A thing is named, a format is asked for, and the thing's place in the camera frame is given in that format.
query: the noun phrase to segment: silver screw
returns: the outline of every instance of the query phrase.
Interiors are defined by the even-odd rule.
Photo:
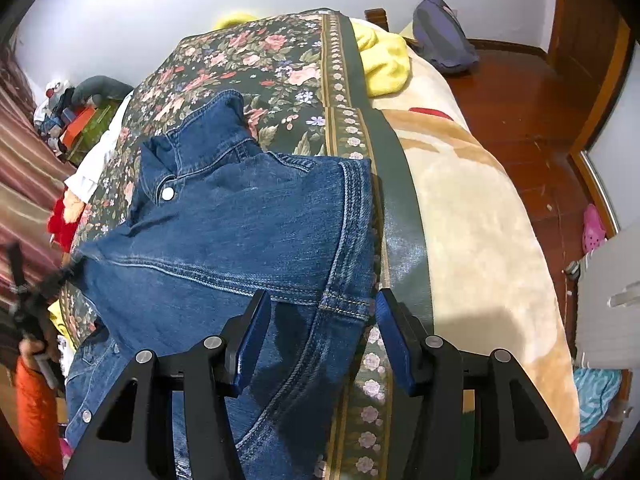
[[[442,346],[442,339],[436,335],[430,335],[424,340],[425,344],[430,348],[440,348]]]
[[[218,348],[220,345],[222,345],[222,339],[220,339],[217,335],[209,336],[204,340],[204,346],[209,349]]]
[[[136,354],[136,361],[140,364],[147,363],[154,355],[149,350],[142,350]]]
[[[511,361],[511,354],[502,348],[495,351],[495,358],[501,363],[508,363]]]

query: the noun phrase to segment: purple bag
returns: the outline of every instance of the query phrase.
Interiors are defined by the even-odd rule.
[[[444,0],[423,0],[416,7],[414,36],[418,55],[440,73],[464,72],[480,59]]]

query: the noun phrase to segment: white button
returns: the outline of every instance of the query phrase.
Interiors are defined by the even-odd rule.
[[[174,188],[173,187],[165,187],[162,190],[162,200],[171,200],[174,197]]]

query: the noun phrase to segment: curtain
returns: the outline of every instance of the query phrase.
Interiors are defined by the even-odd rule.
[[[32,119],[35,104],[12,46],[0,47],[0,244],[19,240],[30,283],[59,266],[62,253],[50,246],[46,223],[63,180],[73,168],[40,140]],[[0,308],[13,301],[6,253],[0,254]]]

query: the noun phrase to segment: orange box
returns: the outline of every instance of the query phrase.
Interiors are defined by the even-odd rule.
[[[85,108],[80,112],[76,120],[66,127],[65,134],[62,136],[62,144],[67,148],[71,148],[78,134],[86,126],[95,114],[95,108]]]

